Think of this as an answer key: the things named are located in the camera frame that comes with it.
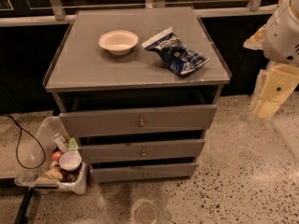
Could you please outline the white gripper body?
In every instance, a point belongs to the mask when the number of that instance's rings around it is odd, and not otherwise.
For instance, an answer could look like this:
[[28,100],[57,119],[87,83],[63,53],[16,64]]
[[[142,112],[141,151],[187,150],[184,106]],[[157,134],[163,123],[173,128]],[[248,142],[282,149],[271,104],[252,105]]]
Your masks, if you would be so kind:
[[278,63],[299,64],[299,0],[282,0],[267,21],[263,54]]

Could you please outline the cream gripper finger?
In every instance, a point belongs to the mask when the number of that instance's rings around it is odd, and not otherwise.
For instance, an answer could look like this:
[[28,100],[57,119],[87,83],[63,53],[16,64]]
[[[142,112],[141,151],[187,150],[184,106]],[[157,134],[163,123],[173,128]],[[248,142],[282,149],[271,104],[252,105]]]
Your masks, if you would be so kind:
[[248,38],[243,46],[246,49],[252,49],[252,50],[263,50],[263,34],[264,34],[264,28],[263,25],[261,28],[259,28],[254,35],[252,35],[250,38]]
[[299,68],[276,63],[265,74],[263,88],[253,114],[259,119],[271,119],[299,84]]

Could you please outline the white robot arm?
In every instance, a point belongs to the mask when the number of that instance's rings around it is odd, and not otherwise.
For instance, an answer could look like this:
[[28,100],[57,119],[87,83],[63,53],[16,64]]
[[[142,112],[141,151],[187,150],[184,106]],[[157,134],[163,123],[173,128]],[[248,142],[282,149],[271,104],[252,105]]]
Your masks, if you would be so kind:
[[244,47],[261,50],[272,63],[253,110],[255,117],[271,119],[299,84],[299,0],[279,0],[273,15]]

